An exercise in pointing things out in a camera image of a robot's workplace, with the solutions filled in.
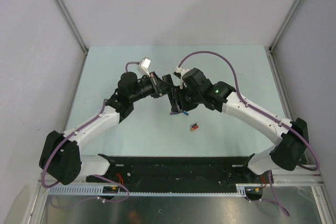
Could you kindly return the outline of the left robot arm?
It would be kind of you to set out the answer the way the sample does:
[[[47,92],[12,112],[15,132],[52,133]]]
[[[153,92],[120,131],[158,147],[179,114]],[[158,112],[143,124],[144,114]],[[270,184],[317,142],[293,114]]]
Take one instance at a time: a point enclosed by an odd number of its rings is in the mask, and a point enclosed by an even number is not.
[[[118,125],[134,109],[134,103],[148,96],[160,98],[174,87],[170,74],[158,77],[155,72],[138,78],[134,72],[121,75],[118,86],[92,118],[73,129],[50,132],[45,140],[39,167],[42,179],[52,176],[57,183],[69,185],[77,177],[98,175],[103,181],[115,178],[116,169],[104,155],[82,155],[82,149],[107,129]]]

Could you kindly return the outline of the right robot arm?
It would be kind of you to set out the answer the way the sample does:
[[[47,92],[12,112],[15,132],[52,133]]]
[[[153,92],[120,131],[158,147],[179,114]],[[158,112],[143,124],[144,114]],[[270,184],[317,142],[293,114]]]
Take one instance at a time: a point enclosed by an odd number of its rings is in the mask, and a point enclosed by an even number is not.
[[[280,167],[293,171],[306,150],[308,126],[297,118],[282,118],[250,102],[225,82],[212,84],[202,71],[177,67],[174,75],[180,84],[169,94],[172,111],[190,111],[202,104],[209,110],[233,116],[258,130],[272,143],[272,147],[250,156],[242,169],[243,179],[254,183],[261,174]]]

